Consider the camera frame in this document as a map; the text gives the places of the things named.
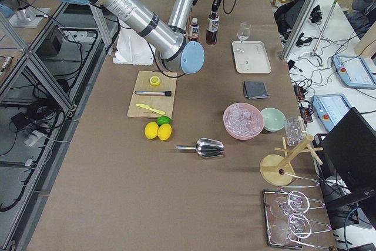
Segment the yellow plastic knife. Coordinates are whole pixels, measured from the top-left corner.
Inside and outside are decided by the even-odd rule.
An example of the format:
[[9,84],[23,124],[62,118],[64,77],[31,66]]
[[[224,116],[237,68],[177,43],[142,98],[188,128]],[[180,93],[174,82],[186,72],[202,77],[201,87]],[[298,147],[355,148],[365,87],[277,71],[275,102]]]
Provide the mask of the yellow plastic knife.
[[165,115],[166,114],[165,111],[160,110],[160,109],[152,108],[149,105],[144,104],[144,103],[137,103],[136,106],[139,107],[139,108],[142,108],[142,109],[146,109],[146,110],[152,111],[152,112],[157,113],[159,115]]

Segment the black monitor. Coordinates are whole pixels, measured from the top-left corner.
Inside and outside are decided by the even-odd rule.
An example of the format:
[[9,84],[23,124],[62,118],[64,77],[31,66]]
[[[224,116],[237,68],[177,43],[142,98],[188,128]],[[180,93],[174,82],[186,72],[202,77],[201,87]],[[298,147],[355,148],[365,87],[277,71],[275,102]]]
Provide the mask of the black monitor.
[[350,190],[327,203],[329,210],[359,203],[369,220],[375,217],[375,130],[355,107],[322,142],[326,157]]

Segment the steel ice scoop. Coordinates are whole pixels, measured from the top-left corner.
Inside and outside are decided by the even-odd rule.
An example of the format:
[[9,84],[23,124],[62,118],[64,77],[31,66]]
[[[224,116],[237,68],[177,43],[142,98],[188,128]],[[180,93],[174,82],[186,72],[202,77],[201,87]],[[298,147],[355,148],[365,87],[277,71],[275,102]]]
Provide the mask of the steel ice scoop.
[[211,159],[224,156],[224,145],[221,141],[200,138],[194,146],[176,145],[176,149],[193,150],[198,153],[203,159]]

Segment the hanging wine glass upper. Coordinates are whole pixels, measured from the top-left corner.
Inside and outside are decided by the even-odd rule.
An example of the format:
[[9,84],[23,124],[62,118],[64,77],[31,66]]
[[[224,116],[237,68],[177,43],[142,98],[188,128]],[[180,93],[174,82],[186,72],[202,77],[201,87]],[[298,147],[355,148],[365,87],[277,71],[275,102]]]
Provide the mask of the hanging wine glass upper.
[[309,210],[321,209],[325,203],[318,199],[307,197],[297,190],[279,193],[270,204],[270,212],[277,218],[290,216],[293,213],[305,214]]

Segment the blue teach pendant far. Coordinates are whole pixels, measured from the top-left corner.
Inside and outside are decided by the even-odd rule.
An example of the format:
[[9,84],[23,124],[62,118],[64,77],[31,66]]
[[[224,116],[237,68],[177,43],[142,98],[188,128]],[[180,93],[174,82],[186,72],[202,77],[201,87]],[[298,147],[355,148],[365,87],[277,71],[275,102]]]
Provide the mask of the blue teach pendant far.
[[334,55],[333,64],[342,82],[352,88],[375,89],[375,76],[362,57]]

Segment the lemon half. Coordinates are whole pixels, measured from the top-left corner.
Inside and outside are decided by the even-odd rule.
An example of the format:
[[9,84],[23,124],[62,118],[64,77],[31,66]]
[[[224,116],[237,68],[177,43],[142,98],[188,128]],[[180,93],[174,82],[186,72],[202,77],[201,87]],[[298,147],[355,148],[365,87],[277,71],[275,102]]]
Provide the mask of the lemon half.
[[151,76],[149,79],[149,83],[152,86],[158,86],[160,85],[160,78],[158,76]]

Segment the tea bottle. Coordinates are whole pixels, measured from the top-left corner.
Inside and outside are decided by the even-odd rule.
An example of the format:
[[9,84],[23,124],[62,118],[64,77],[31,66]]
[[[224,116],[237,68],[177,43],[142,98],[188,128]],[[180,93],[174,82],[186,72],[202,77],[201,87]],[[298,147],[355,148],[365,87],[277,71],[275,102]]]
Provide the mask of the tea bottle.
[[219,28],[219,16],[216,12],[211,12],[207,18],[206,43],[215,45],[217,42],[217,32]]
[[199,24],[197,18],[192,18],[191,26],[190,26],[190,39],[192,41],[198,41],[199,37]]

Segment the yellow lemon lower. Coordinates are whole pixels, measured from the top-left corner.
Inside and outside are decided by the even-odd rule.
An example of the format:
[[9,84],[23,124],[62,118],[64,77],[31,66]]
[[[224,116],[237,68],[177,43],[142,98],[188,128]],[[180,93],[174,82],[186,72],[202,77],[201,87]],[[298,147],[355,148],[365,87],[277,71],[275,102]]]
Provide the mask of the yellow lemon lower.
[[160,140],[168,140],[172,135],[172,126],[169,123],[160,125],[157,136]]

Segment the wooden cutting board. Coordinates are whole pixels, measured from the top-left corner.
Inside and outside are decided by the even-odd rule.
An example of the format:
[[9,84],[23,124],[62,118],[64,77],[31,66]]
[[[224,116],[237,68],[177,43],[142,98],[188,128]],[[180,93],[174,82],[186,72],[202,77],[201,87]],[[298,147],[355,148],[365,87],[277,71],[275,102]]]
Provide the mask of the wooden cutting board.
[[[140,108],[136,106],[137,103],[143,103],[149,105],[153,109],[164,111],[166,116],[172,118],[173,116],[173,105],[174,105],[174,95],[176,90],[176,76],[177,73],[168,72],[166,77],[160,72],[153,71],[139,71],[134,90],[132,91],[132,97],[129,104],[129,109],[127,116],[131,118],[158,118],[160,115],[153,111]],[[153,76],[157,76],[160,79],[160,84],[153,86],[150,83],[150,79]],[[171,96],[158,96],[158,95],[137,95],[134,91],[149,91],[149,92],[166,92],[171,91]]]

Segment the yellow lemon upper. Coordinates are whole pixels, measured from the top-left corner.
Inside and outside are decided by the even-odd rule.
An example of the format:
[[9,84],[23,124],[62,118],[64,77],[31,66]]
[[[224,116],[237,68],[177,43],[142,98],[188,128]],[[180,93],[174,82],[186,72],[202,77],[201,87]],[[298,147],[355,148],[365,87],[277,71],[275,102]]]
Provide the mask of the yellow lemon upper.
[[145,137],[152,140],[157,137],[159,125],[156,122],[149,122],[144,129]]

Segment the black glass rack frame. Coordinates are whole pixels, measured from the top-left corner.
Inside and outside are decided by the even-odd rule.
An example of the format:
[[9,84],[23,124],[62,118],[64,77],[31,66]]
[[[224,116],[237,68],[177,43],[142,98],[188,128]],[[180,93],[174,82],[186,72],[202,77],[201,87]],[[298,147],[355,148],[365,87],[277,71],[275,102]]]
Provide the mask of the black glass rack frame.
[[310,219],[312,210],[325,208],[325,203],[292,190],[264,190],[263,205],[266,221],[267,244],[280,249],[301,250],[311,247],[318,250],[335,250],[334,246],[311,244],[308,240],[315,235],[331,231],[330,225]]

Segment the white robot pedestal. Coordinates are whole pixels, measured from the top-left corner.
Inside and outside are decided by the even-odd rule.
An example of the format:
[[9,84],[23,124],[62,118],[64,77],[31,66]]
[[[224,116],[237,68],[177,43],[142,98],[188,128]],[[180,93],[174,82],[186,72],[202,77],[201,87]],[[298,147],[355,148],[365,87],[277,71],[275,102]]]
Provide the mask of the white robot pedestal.
[[147,41],[139,36],[134,30],[121,28],[116,44],[116,52],[113,63],[118,65],[153,65],[152,50]]

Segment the glass jar mug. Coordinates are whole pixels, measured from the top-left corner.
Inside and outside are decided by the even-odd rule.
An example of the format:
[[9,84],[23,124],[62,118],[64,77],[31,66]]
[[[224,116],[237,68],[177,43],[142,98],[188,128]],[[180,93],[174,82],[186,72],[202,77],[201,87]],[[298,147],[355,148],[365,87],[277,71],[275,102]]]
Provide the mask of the glass jar mug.
[[285,132],[288,146],[296,146],[306,135],[306,127],[301,116],[295,116],[286,119]]

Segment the steel muddler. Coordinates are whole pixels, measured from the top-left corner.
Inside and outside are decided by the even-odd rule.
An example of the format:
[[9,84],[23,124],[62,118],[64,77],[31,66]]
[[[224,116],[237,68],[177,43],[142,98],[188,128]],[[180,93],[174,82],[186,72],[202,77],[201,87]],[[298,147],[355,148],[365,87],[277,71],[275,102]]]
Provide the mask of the steel muddler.
[[139,96],[165,96],[171,97],[172,91],[134,91],[135,95]]

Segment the white rabbit tray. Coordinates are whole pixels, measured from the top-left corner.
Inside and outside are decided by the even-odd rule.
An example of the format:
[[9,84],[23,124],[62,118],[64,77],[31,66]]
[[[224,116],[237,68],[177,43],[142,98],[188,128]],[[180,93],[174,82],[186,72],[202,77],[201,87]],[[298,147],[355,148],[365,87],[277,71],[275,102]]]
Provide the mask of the white rabbit tray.
[[269,74],[271,65],[262,41],[233,41],[236,71],[241,74]]

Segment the copper wire bottle basket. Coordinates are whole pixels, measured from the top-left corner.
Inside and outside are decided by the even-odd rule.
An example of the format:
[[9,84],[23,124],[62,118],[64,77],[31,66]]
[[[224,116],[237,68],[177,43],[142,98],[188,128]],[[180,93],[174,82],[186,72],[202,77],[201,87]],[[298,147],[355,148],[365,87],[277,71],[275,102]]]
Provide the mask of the copper wire bottle basket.
[[189,41],[196,41],[198,43],[202,43],[202,39],[200,38],[199,33],[199,20],[195,16],[193,16],[192,11],[190,11],[186,24],[186,37]]

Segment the yellow lemon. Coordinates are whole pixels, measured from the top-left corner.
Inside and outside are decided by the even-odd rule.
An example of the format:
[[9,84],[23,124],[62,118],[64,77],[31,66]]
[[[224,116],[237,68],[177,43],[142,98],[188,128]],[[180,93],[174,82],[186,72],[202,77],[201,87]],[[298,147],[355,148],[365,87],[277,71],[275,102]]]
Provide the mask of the yellow lemon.
[[157,137],[159,125],[156,122],[149,122],[144,129],[145,137],[152,140]]
[[172,126],[169,123],[160,125],[157,136],[160,140],[168,140],[172,135]]

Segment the grey folded cloth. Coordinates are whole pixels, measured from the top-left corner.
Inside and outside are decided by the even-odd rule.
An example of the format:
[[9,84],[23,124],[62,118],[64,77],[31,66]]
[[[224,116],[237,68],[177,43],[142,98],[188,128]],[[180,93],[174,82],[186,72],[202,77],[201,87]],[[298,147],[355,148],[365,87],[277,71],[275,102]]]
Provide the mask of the grey folded cloth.
[[244,81],[243,93],[248,99],[264,99],[270,96],[264,82]]

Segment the pink bowl with ice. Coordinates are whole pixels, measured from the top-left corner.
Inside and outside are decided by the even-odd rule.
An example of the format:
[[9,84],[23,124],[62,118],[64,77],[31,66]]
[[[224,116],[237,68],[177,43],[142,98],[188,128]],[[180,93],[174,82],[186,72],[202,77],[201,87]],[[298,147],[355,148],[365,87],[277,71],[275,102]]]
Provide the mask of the pink bowl with ice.
[[238,140],[255,138],[264,128],[261,112],[249,103],[234,103],[223,114],[226,131]]

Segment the hanging wine glass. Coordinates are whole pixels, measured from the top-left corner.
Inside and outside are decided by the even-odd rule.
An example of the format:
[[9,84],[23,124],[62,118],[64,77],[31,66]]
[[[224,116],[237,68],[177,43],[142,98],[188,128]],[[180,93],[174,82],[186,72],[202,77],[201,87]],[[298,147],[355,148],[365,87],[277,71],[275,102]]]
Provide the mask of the hanging wine glass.
[[309,219],[301,213],[293,213],[282,219],[274,219],[268,227],[268,237],[277,244],[308,239],[311,235],[331,231],[330,225]]
[[325,203],[318,199],[307,197],[297,190],[279,193],[270,204],[270,212],[277,218],[290,216],[293,213],[305,214],[309,210],[321,209]]

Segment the wooden cup stand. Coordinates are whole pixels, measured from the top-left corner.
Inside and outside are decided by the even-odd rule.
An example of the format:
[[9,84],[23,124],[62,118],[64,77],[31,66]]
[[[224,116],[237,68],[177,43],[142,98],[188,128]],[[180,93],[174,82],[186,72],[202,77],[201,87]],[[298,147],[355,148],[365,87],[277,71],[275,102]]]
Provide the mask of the wooden cup stand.
[[283,155],[271,154],[267,155],[260,161],[260,173],[263,179],[274,186],[287,186],[298,176],[291,165],[291,161],[300,153],[310,152],[319,165],[323,162],[318,157],[317,152],[323,148],[314,148],[312,141],[314,136],[306,133],[303,140],[296,146],[288,146],[286,135],[282,137],[282,147],[274,148],[283,152]]

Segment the tea bottle front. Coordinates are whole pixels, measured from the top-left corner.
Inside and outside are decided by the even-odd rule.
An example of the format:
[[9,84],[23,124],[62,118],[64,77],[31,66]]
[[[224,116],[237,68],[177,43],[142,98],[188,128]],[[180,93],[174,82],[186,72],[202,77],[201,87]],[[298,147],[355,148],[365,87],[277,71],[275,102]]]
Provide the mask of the tea bottle front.
[[191,26],[190,26],[190,39],[192,41],[198,41],[199,37],[199,24],[197,18],[192,18]]

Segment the green lime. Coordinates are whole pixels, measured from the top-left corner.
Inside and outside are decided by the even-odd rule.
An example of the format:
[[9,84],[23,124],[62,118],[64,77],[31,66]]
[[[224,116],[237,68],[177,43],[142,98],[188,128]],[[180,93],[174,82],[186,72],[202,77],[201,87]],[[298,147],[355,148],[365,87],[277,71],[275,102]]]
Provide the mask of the green lime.
[[156,120],[156,123],[161,126],[161,125],[164,125],[164,124],[169,124],[171,121],[171,119],[168,117],[168,116],[161,116],[159,118],[157,118]]

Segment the blue teach pendant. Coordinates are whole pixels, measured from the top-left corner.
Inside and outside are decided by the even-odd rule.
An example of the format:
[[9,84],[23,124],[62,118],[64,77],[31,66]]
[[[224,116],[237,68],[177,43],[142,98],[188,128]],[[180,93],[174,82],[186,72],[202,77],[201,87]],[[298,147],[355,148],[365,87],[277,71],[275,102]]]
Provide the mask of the blue teach pendant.
[[375,76],[362,57],[334,55],[333,64],[342,82],[352,88],[375,89]]
[[311,102],[327,131],[331,131],[352,107],[342,93],[314,95]]

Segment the hanging wine glass lower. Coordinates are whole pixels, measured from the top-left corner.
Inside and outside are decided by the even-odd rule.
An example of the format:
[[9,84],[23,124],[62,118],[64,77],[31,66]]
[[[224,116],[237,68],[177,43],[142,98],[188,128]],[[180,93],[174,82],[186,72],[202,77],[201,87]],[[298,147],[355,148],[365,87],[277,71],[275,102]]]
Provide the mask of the hanging wine glass lower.
[[277,244],[308,239],[311,235],[331,231],[330,225],[309,219],[301,213],[293,213],[282,219],[274,219],[268,227],[268,237]]

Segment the black bag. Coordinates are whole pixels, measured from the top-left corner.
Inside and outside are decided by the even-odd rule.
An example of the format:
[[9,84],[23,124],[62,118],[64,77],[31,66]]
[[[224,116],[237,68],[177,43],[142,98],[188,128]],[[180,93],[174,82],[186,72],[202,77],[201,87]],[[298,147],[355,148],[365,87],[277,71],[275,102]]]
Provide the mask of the black bag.
[[279,7],[274,13],[278,32],[284,35],[292,29],[306,0],[293,0]]

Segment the green bowl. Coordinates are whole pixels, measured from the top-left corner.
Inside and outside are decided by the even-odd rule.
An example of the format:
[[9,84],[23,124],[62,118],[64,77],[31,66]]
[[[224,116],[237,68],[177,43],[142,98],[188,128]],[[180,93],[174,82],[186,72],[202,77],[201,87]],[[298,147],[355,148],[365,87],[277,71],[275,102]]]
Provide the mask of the green bowl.
[[264,120],[264,129],[269,132],[277,132],[284,128],[286,117],[282,111],[276,108],[264,108],[261,111]]

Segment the blue teach pendant near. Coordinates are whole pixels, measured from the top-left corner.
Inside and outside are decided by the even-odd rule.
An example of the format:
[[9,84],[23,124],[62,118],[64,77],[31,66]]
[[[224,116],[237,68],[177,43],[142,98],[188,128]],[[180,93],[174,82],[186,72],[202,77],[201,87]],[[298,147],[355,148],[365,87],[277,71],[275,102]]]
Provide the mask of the blue teach pendant near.
[[311,102],[327,131],[331,131],[352,107],[342,93],[314,95]]

